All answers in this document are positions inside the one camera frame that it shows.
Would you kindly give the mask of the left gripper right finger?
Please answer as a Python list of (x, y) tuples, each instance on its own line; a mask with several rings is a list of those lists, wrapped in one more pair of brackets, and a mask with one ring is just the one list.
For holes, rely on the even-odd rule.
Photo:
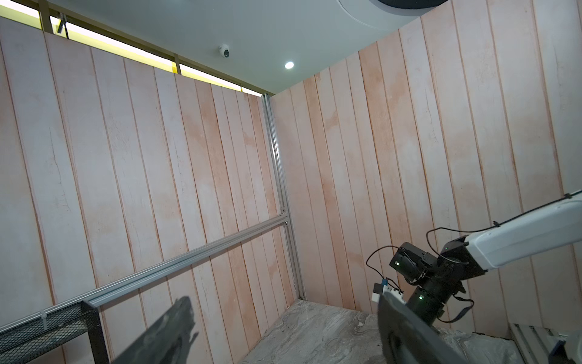
[(437, 333), (392, 296), (377, 310), (382, 352), (387, 363), (465, 363)]

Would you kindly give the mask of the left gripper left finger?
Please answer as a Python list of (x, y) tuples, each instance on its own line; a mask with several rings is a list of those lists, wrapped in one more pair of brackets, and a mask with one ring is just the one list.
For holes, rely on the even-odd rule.
[(189, 297), (181, 297), (113, 363), (186, 363), (199, 336)]

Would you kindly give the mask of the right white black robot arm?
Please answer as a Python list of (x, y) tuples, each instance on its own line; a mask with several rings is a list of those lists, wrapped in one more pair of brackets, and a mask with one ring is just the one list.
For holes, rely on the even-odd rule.
[(529, 256), (581, 240), (581, 193), (524, 212), (478, 231), (464, 231), (439, 253), (405, 242), (390, 266), (415, 287), (406, 307), (432, 325), (450, 298), (463, 292), (463, 282)]

